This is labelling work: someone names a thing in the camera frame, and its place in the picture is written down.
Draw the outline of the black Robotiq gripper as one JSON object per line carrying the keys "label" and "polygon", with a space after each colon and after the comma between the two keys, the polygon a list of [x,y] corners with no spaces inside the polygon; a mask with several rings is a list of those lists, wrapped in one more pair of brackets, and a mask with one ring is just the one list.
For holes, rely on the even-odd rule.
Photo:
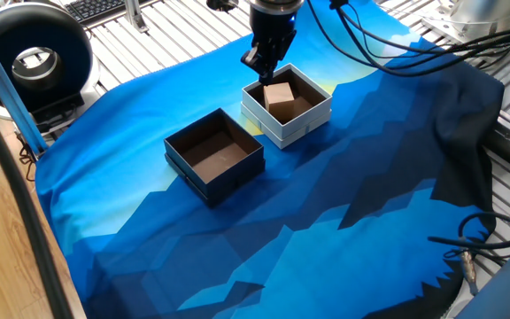
{"label": "black Robotiq gripper", "polygon": [[284,59],[296,35],[296,18],[302,4],[250,4],[252,48],[241,62],[255,71],[263,85],[272,83],[274,70]]}

